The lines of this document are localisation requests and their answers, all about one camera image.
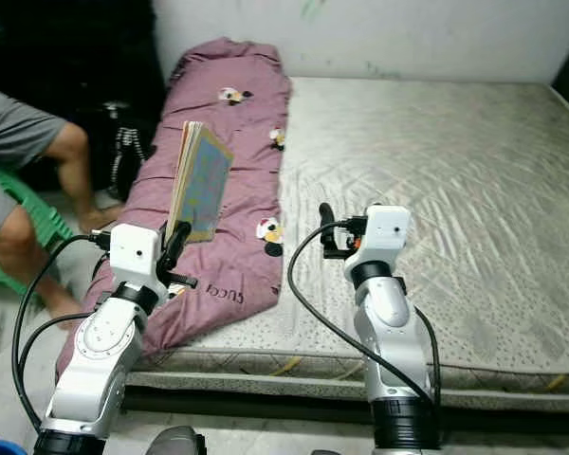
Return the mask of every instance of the floor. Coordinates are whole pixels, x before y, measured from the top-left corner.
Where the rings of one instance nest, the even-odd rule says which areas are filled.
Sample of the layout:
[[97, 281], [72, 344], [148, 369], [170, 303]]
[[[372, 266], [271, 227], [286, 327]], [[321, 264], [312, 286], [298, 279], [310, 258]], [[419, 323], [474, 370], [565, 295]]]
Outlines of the floor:
[[[45, 197], [75, 227], [65, 200], [55, 194], [46, 194]], [[104, 194], [101, 201], [108, 202]], [[73, 245], [58, 261], [62, 281], [78, 298], [84, 293], [90, 281], [92, 264], [100, 255], [91, 245]], [[18, 403], [9, 368], [9, 340], [17, 304], [16, 296], [0, 286], [0, 438], [13, 441], [31, 453], [35, 435]], [[36, 307], [27, 319], [26, 334], [31, 327], [45, 320], [46, 312]], [[64, 338], [64, 332], [51, 329], [39, 338], [30, 354], [26, 384], [37, 410], [46, 407], [52, 394], [53, 363]], [[105, 453], [143, 454], [161, 430], [174, 426], [193, 426], [207, 438], [209, 453], [302, 455], [321, 448], [353, 455], [368, 454], [373, 448], [372, 432], [368, 426], [129, 411], [114, 423]], [[569, 454], [569, 437], [454, 432], [449, 435], [442, 453]]]

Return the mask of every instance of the open book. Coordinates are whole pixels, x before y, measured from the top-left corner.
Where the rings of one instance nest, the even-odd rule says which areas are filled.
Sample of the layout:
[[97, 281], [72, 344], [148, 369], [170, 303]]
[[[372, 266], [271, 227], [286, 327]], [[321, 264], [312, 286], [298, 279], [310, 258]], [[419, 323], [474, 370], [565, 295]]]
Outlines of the open book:
[[201, 121], [183, 124], [165, 240], [177, 221], [192, 225], [189, 242], [212, 240], [233, 155]]

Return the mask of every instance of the white wall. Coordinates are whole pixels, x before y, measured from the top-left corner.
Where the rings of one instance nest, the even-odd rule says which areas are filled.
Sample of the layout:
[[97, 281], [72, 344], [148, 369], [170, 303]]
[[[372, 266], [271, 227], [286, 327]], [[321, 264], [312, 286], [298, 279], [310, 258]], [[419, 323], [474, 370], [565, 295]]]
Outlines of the white wall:
[[276, 45], [291, 76], [551, 82], [569, 0], [154, 0], [165, 77], [219, 36]]

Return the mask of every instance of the pink blanket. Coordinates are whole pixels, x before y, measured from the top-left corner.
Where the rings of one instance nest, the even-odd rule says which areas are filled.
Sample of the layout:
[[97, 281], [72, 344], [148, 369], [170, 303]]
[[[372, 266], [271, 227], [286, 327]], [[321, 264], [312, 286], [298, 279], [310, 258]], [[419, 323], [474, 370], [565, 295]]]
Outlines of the pink blanket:
[[[184, 120], [205, 122], [233, 152], [234, 162], [214, 240], [186, 246], [174, 270], [198, 278], [198, 287], [150, 316], [145, 354], [180, 346], [276, 304], [283, 266], [278, 172], [289, 95], [271, 45], [222, 38], [189, 50], [177, 65], [154, 139], [156, 153], [140, 170], [119, 222], [156, 229], [164, 223]], [[113, 288], [104, 264], [84, 297], [84, 310]], [[70, 333], [58, 372], [72, 347]]]

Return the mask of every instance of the bed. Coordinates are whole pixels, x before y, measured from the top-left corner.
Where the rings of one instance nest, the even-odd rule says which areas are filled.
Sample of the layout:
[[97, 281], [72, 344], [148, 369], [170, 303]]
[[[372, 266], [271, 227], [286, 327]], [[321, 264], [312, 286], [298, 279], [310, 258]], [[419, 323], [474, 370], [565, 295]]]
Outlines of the bed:
[[[569, 412], [565, 104], [538, 84], [290, 81], [279, 174], [284, 263], [318, 225], [321, 202], [338, 217], [375, 202], [409, 208], [397, 274], [436, 331], [444, 404]], [[341, 270], [316, 242], [296, 276], [354, 333], [354, 293]], [[145, 356], [129, 384], [364, 399], [359, 354], [284, 282], [278, 304], [262, 310]]]

